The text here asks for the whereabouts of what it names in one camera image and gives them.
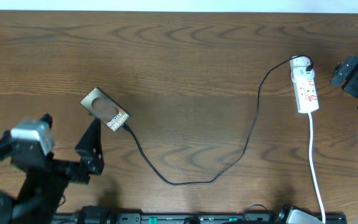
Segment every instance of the white power cord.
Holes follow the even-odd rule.
[[[323,223],[326,223],[326,212],[324,211],[324,205],[323,205],[323,201],[321,200],[321,195],[317,184],[316,172],[314,171],[314,165],[313,165],[313,119],[311,118],[310,112],[308,113],[308,115],[309,115],[309,126],[310,126],[310,142],[309,142],[310,171],[311,171],[311,176],[313,178],[314,189],[316,189],[318,204],[321,210],[321,219]]]

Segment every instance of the wooden table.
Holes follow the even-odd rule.
[[[292,55],[313,58],[320,109],[314,159],[327,212],[358,216],[358,100],[329,81],[358,56],[358,15],[0,11],[0,137],[23,119],[53,116],[56,158],[93,117],[80,101],[98,86],[174,182],[210,180],[242,151],[259,83]],[[211,185],[171,187],[124,130],[102,127],[106,163],[89,185],[70,184],[59,212],[85,205],[143,212],[243,212],[254,203],[319,207],[308,164],[308,117],[296,110],[290,65],[262,90],[246,155]],[[16,196],[24,173],[0,163],[0,189]]]

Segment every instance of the white wall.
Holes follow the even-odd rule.
[[[358,0],[0,0],[0,10],[358,13]]]

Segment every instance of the plug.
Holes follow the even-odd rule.
[[[299,113],[310,113],[319,108],[316,86],[313,80],[314,70],[308,70],[311,64],[312,62],[307,57],[290,60],[291,80]]]

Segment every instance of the wood grain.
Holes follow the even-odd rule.
[[[324,206],[358,216],[358,101],[329,84],[358,55],[358,15],[0,11],[0,136],[26,118],[53,116],[59,159],[92,117],[80,101],[98,86],[130,112],[145,153],[171,181],[209,180],[241,153],[265,73],[292,55],[314,60],[320,110],[314,159]],[[242,212],[292,203],[318,212],[308,165],[308,118],[296,112],[289,65],[262,90],[243,160],[211,185],[170,187],[133,139],[103,127],[106,167],[71,184],[59,212],[99,204],[143,212]],[[24,174],[0,163],[0,189]]]

